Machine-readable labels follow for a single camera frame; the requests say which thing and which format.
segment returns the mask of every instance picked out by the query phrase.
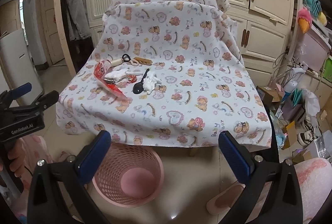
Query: basket bottom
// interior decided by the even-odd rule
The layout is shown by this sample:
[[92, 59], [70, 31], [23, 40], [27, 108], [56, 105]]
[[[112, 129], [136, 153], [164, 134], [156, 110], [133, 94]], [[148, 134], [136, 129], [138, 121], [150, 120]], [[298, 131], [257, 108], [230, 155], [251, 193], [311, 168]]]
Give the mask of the basket bottom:
[[156, 187], [156, 179], [147, 169], [137, 167], [124, 173], [120, 185], [126, 195], [142, 199], [153, 193]]

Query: pink storage box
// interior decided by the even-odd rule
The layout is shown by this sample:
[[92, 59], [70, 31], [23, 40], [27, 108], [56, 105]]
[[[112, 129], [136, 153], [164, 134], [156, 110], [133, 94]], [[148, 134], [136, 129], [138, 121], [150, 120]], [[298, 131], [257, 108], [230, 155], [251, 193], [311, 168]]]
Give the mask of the pink storage box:
[[297, 63], [305, 62], [310, 69], [319, 72], [331, 46], [314, 25], [304, 35], [298, 38], [294, 52]]

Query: red candy wrapper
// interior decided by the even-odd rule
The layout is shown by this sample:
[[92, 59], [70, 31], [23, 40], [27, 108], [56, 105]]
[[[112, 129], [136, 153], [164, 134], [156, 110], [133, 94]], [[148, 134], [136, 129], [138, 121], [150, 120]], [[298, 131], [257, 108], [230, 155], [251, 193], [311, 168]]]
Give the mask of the red candy wrapper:
[[126, 100], [127, 97], [122, 93], [121, 90], [117, 88], [115, 84], [107, 84], [103, 78], [106, 74], [107, 70], [111, 67], [111, 63], [108, 60], [100, 61], [93, 72], [94, 76], [97, 78], [98, 84], [106, 89], [107, 91], [111, 92], [115, 96], [117, 96], [120, 100]]

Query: black spoon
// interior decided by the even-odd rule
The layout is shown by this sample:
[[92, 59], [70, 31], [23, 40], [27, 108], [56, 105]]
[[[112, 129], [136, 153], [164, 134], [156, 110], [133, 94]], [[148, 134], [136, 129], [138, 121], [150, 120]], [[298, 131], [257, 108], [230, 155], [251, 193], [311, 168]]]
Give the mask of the black spoon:
[[147, 75], [147, 72], [149, 71], [150, 69], [146, 69], [144, 75], [143, 75], [143, 78], [140, 82], [134, 84], [134, 87], [132, 88], [132, 91], [134, 92], [134, 94], [140, 94], [143, 92], [143, 80], [144, 78], [146, 77]]

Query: pink laundry basket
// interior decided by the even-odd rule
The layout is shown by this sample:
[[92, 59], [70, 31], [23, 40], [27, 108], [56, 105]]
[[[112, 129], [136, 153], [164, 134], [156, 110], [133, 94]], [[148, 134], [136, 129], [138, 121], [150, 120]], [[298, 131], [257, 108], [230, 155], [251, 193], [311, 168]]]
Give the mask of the pink laundry basket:
[[113, 142], [92, 182], [109, 203], [138, 207], [159, 193], [164, 167], [151, 147]]

